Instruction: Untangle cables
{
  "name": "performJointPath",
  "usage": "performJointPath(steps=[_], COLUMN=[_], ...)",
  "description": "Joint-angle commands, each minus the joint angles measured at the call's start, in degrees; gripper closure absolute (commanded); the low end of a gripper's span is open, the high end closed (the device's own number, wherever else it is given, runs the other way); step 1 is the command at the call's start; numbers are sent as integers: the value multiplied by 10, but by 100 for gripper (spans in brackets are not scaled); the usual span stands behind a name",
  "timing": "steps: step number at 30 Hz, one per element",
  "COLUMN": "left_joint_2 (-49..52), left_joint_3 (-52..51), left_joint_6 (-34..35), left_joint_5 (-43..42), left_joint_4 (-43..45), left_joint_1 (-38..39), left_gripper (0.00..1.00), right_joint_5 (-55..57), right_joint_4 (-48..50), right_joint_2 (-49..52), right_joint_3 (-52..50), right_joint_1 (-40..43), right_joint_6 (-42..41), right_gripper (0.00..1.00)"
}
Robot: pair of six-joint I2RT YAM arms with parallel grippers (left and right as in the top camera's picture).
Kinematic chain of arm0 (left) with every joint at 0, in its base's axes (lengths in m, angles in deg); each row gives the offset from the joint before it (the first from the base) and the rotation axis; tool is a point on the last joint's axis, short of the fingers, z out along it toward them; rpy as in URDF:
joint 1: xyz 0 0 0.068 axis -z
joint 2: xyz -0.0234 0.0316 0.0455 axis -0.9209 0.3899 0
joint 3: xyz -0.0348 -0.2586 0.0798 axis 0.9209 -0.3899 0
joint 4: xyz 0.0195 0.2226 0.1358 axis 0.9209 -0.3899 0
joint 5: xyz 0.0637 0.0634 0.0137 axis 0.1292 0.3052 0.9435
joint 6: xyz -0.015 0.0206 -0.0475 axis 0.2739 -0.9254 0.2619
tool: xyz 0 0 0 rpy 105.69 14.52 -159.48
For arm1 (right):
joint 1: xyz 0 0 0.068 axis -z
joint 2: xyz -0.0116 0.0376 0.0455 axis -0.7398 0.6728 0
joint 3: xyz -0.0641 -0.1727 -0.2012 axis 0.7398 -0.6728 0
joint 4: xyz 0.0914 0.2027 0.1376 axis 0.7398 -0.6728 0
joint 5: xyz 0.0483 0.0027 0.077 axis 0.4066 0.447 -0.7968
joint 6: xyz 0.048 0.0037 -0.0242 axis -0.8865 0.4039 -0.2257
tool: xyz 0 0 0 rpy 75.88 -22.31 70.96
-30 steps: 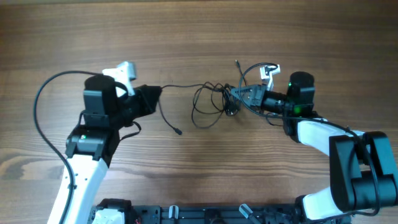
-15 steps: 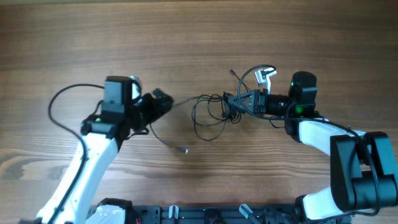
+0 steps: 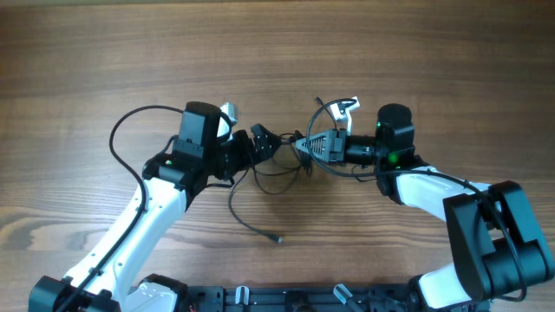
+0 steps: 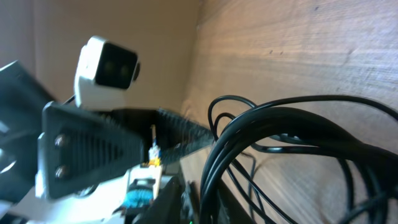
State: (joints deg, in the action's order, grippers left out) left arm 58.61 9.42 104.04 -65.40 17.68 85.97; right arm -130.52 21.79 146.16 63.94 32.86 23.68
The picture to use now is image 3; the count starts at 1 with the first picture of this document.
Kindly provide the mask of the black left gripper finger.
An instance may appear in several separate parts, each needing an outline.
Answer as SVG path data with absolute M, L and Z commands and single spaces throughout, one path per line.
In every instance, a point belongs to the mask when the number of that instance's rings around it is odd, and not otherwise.
M 261 163 L 268 159 L 271 159 L 278 148 L 280 147 L 280 142 L 270 142 L 267 140 L 259 140 L 255 142 L 256 152 L 254 153 L 253 159 L 255 163 Z
M 258 150 L 277 150 L 281 146 L 281 139 L 261 124 L 251 127 L 253 141 Z

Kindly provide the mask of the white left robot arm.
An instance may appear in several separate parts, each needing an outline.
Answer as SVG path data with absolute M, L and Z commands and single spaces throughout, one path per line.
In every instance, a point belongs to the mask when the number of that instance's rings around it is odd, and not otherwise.
M 178 134 L 133 172 L 134 197 L 101 241 L 62 279 L 43 276 L 29 294 L 30 311 L 187 311 L 187 286 L 152 275 L 134 284 L 153 248 L 187 212 L 208 179 L 234 187 L 237 172 L 273 157 L 280 137 L 260 124 L 234 131 L 237 109 L 191 101 Z

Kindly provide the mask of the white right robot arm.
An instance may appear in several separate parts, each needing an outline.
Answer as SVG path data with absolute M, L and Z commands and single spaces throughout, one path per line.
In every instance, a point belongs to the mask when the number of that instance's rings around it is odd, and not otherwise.
M 554 257 L 523 188 L 510 180 L 475 183 L 438 171 L 415 153 L 412 114 L 390 103 L 377 113 L 375 135 L 352 134 L 356 99 L 323 105 L 345 128 L 297 140 L 326 172 L 334 164 L 370 166 L 382 195 L 445 222 L 452 263 L 415 277 L 407 311 L 479 311 L 490 301 L 521 302 L 529 287 L 554 278 Z

